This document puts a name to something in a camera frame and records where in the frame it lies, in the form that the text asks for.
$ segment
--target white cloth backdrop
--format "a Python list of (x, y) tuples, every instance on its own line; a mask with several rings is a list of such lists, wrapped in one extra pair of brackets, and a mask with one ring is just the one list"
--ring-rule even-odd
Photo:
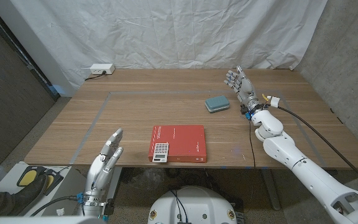
[(11, 1), (79, 88), (93, 63), (294, 69), (327, 0)]

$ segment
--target yellow foot pedal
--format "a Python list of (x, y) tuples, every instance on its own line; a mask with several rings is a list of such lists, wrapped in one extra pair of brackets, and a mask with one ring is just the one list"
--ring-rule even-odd
[(63, 180), (63, 176), (51, 169), (47, 170), (45, 174), (48, 177), (48, 184), (44, 194), (48, 195)]
[(18, 187), (24, 187), (29, 185), (36, 177), (43, 174), (46, 168), (42, 166), (29, 166), (27, 167), (22, 176), (17, 181)]

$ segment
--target white connector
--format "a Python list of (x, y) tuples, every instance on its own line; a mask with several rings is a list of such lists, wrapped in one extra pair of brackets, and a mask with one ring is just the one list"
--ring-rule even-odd
[(90, 69), (94, 75), (100, 75), (103, 71), (106, 71), (106, 74), (110, 75), (116, 68), (114, 68), (113, 64), (93, 64)]

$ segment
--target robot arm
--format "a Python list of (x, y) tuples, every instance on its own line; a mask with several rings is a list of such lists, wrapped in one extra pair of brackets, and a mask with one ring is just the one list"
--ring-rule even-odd
[(307, 158), (283, 131), (283, 124), (264, 110), (254, 87), (240, 67), (237, 67), (237, 71), (239, 74), (229, 71), (225, 83), (234, 89), (239, 101), (245, 105), (247, 118), (259, 126), (255, 134), (263, 142), (265, 152), (296, 175), (335, 223), (358, 224), (358, 191), (342, 185)]
[(96, 217), (102, 215), (103, 207), (106, 206), (106, 203), (102, 202), (102, 196), (111, 180), (114, 166), (123, 152), (123, 148), (118, 147), (122, 132), (123, 130), (119, 128), (106, 141), (89, 168), (85, 183), (83, 212), (79, 210), (79, 215)]

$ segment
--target red hardcover book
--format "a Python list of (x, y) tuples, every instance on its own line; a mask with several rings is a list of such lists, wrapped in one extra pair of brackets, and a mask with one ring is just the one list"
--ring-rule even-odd
[(168, 162), (206, 162), (203, 125), (154, 126), (149, 148), (153, 159), (156, 143), (168, 143)]

